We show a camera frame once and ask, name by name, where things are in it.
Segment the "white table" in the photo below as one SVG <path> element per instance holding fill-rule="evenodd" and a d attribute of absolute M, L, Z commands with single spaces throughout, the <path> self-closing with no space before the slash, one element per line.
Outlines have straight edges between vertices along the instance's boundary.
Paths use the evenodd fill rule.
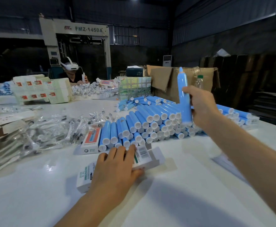
<path fill-rule="evenodd" d="M 77 117 L 116 101 L 85 100 L 42 105 L 43 113 Z M 260 122 L 251 133 L 276 144 L 276 126 Z M 100 226 L 276 226 L 276 215 L 257 193 L 214 163 L 219 148 L 209 137 L 170 139 L 159 146 L 166 163 L 146 172 Z M 75 147 L 28 157 L 0 171 L 0 227 L 53 226 L 82 196 L 76 189 L 80 164 L 98 154 L 76 155 Z"/>

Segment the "vr headset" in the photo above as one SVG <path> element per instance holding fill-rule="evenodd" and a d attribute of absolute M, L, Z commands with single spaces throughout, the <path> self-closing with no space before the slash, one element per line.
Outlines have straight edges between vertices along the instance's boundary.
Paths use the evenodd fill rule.
<path fill-rule="evenodd" d="M 78 70 L 78 68 L 79 68 L 78 64 L 76 64 L 75 62 L 73 63 L 69 57 L 67 57 L 67 58 L 70 61 L 70 63 L 69 64 L 64 64 L 64 63 L 60 62 L 61 65 L 63 67 L 65 67 L 65 69 L 68 70 L 68 71 Z"/>

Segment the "white box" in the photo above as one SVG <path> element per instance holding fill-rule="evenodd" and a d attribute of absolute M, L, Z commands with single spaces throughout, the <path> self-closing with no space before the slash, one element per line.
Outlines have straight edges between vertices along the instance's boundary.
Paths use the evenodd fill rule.
<path fill-rule="evenodd" d="M 133 170 L 144 169 L 148 170 L 165 163 L 165 157 L 163 156 L 159 147 L 154 149 L 147 149 L 149 146 L 138 146 L 136 148 L 135 159 L 133 163 Z M 77 176 L 77 189 L 81 193 L 85 193 L 89 190 L 92 178 L 95 170 L 96 162 L 81 167 Z"/>
<path fill-rule="evenodd" d="M 99 127 L 87 133 L 80 148 L 81 154 L 98 153 L 100 135 L 101 128 Z"/>

